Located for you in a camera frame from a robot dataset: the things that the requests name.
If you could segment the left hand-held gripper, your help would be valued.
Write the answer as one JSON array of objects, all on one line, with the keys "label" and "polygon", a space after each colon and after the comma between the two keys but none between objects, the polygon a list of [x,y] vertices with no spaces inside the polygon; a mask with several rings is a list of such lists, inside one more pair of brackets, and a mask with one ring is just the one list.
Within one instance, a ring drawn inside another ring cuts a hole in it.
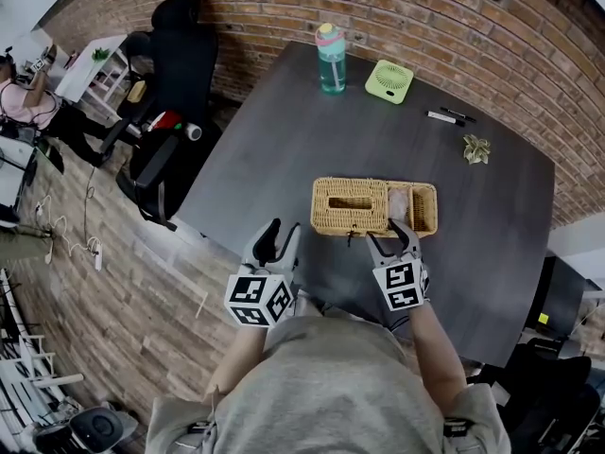
[{"label": "left hand-held gripper", "polygon": [[292,284],[302,229],[299,222],[290,229],[274,260],[280,227],[279,218],[263,225],[245,246],[237,273],[228,279],[224,305],[241,326],[272,328],[294,302]]}]

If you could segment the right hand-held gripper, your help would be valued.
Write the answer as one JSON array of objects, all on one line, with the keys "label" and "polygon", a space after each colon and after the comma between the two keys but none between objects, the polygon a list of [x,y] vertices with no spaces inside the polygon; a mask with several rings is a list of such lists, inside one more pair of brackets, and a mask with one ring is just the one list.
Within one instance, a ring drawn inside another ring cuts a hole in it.
[{"label": "right hand-held gripper", "polygon": [[374,279],[389,311],[396,312],[426,302],[429,277],[417,234],[399,219],[390,218],[389,227],[402,243],[403,252],[400,255],[385,252],[370,232],[366,234],[366,241],[374,265]]}]

